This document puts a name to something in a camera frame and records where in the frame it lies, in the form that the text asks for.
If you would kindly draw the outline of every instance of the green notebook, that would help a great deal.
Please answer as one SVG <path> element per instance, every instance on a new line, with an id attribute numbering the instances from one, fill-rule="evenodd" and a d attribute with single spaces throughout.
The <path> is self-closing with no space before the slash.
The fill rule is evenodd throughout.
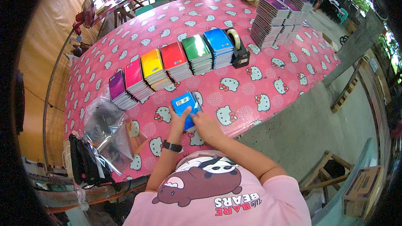
<path id="1" fill-rule="evenodd" d="M 181 41 L 188 60 L 195 58 L 211 58 L 211 51 L 201 35 L 197 34 Z"/>

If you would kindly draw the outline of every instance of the pink notebook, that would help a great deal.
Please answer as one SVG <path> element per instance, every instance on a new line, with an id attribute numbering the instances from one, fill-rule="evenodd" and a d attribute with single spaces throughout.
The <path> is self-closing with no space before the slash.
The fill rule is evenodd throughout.
<path id="1" fill-rule="evenodd" d="M 132 87 L 134 84 L 143 81 L 139 59 L 125 66 L 125 81 L 127 89 Z"/>

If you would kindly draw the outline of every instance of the hello kitty print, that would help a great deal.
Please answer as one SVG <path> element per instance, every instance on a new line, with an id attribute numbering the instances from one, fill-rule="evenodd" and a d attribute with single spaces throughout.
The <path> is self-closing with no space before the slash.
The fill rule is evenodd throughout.
<path id="1" fill-rule="evenodd" d="M 202 110 L 219 122 L 225 134 L 235 137 L 283 110 L 340 64 L 321 34 L 308 27 L 303 27 L 291 44 L 260 49 L 249 33 L 255 14 L 255 7 L 242 0 L 177 0 L 128 20 L 71 67 L 65 95 L 65 137 L 83 128 L 86 108 L 115 72 L 151 49 L 211 29 L 233 26 L 250 52 L 249 65 L 191 76 L 139 100 L 126 114 L 148 141 L 121 176 L 112 173 L 116 182 L 152 172 L 161 144 L 169 136 L 172 99 L 193 91 Z M 197 132 L 184 133 L 181 145 L 178 159 L 210 149 Z"/>

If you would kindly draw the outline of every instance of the wristwatch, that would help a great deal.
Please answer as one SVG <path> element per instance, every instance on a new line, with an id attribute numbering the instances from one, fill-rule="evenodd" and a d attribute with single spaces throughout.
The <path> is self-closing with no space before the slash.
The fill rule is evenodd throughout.
<path id="1" fill-rule="evenodd" d="M 164 147 L 170 151 L 173 151 L 173 152 L 180 152 L 181 149 L 183 148 L 181 145 L 169 143 L 167 140 L 164 140 L 162 142 L 162 147 Z"/>

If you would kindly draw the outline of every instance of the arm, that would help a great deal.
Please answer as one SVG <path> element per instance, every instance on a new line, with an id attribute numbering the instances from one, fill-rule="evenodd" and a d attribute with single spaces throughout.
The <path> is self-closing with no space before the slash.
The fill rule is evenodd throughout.
<path id="1" fill-rule="evenodd" d="M 198 112 L 192 115 L 198 133 L 206 143 L 226 154 L 234 162 L 253 173 L 261 184 L 277 175 L 287 175 L 277 163 L 248 146 L 226 136 L 219 123 L 209 114 Z"/>
<path id="2" fill-rule="evenodd" d="M 188 107 L 183 112 L 183 115 L 178 117 L 174 110 L 169 107 L 169 113 L 172 116 L 170 121 L 172 128 L 170 129 L 170 135 L 167 140 L 169 143 L 180 145 L 180 137 L 184 130 L 184 122 L 190 112 L 191 107 Z M 156 163 L 156 166 L 152 171 L 145 191 L 156 192 L 164 179 L 166 179 L 176 169 L 177 156 L 178 152 L 173 152 L 166 148 L 162 149 L 159 161 Z"/>

